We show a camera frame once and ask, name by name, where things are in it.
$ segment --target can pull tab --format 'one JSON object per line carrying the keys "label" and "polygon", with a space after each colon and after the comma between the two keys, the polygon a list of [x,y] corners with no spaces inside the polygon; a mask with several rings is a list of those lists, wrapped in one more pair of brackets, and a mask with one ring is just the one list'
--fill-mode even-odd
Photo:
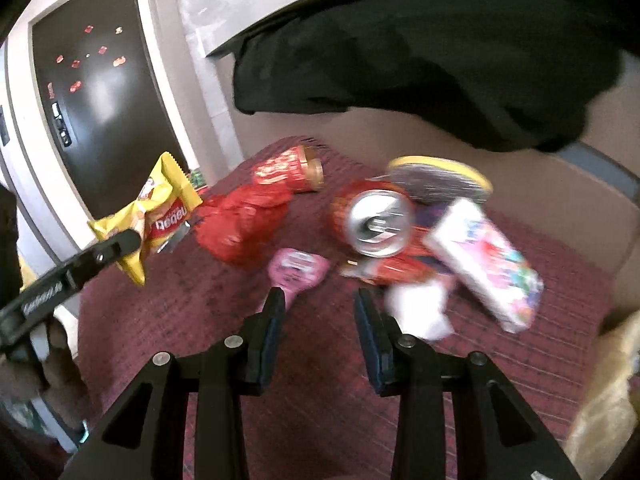
{"label": "can pull tab", "polygon": [[364,222],[364,229],[358,240],[369,244],[379,244],[397,235],[402,229],[396,227],[397,222],[402,219],[402,214],[393,211],[373,216]]}

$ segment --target pink plastic object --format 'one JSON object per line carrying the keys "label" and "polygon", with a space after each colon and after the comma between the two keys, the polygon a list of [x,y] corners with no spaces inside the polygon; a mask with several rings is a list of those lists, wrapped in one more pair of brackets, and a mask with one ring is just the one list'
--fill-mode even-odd
{"label": "pink plastic object", "polygon": [[268,267],[271,286],[279,286],[284,291],[288,310],[299,292],[313,288],[324,280],[329,266],[329,261],[317,254],[280,249]]}

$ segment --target crumpled paper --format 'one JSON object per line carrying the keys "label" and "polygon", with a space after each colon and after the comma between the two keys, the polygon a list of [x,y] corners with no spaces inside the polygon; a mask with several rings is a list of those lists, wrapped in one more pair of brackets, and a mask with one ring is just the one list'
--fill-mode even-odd
{"label": "crumpled paper", "polygon": [[628,381],[639,348],[640,311],[596,341],[593,376],[564,444],[582,480],[607,471],[638,423]]}

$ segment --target red plastic bag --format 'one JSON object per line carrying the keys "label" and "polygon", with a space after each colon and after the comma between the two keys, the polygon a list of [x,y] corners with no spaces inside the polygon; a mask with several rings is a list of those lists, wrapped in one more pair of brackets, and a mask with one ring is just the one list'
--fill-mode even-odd
{"label": "red plastic bag", "polygon": [[265,244],[282,224],[291,198],[291,191],[281,182],[248,184],[227,196],[210,197],[197,209],[202,221],[195,226],[196,240],[228,264],[258,262]]}

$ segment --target yellow rim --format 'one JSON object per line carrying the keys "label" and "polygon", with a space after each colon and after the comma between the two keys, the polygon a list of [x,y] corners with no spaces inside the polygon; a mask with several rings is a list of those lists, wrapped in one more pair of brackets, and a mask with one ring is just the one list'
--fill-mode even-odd
{"label": "yellow rim", "polygon": [[478,186],[482,187],[486,192],[491,193],[494,190],[494,186],[489,180],[479,171],[475,170],[471,166],[462,164],[455,160],[449,160],[448,158],[436,158],[434,156],[421,156],[410,155],[401,156],[392,160],[386,167],[387,172],[390,172],[393,168],[404,166],[405,164],[425,164],[427,166],[433,166],[434,168],[440,168],[441,170],[452,171],[462,176],[466,176],[468,179],[473,180]]}

